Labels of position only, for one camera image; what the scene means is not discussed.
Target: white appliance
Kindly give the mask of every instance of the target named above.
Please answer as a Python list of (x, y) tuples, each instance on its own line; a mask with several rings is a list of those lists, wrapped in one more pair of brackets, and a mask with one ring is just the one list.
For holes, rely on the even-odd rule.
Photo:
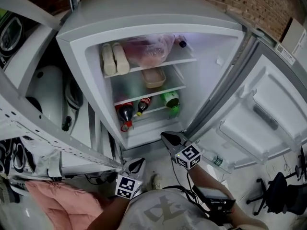
[[(35, 16), (44, 25), (57, 27), (55, 18), (50, 21), (39, 13)], [(183, 35), (189, 45), (185, 48), (174, 45), (160, 65), (166, 75), (161, 88), (145, 88), (141, 68), (134, 65), (125, 75), (104, 74), (100, 59), (103, 43), (161, 33)], [(307, 140), (304, 69), (295, 59), (289, 59), (269, 35), (206, 1), (82, 0), (61, 27), (57, 41), (102, 129), (110, 133), (115, 147), (120, 147), (117, 152), (124, 157), (156, 156), (166, 151), (160, 140), (161, 132), (182, 131), (205, 151), (218, 154), (229, 166), (222, 169), (207, 160), (209, 164), (231, 173), (233, 169), (297, 151)], [(26, 81), (16, 82), (14, 71), (8, 71), (19, 90)], [(172, 90), (179, 94), (181, 112), (168, 119), (159, 95)], [(133, 129), (121, 132), (115, 105), (137, 103), (149, 96), (153, 96), (149, 109), (142, 118), (133, 118)], [(23, 110), (14, 107), (30, 119), (31, 110), (27, 106)], [(31, 118), (31, 125), (38, 128), (46, 130), (49, 125)], [(59, 149), (70, 149), (88, 161), (118, 167), (112, 160), (114, 156), (104, 156), (112, 140), (108, 135), (101, 136), (94, 152), (69, 134), (57, 133), (51, 126), (47, 130), (52, 139), (40, 135)]]

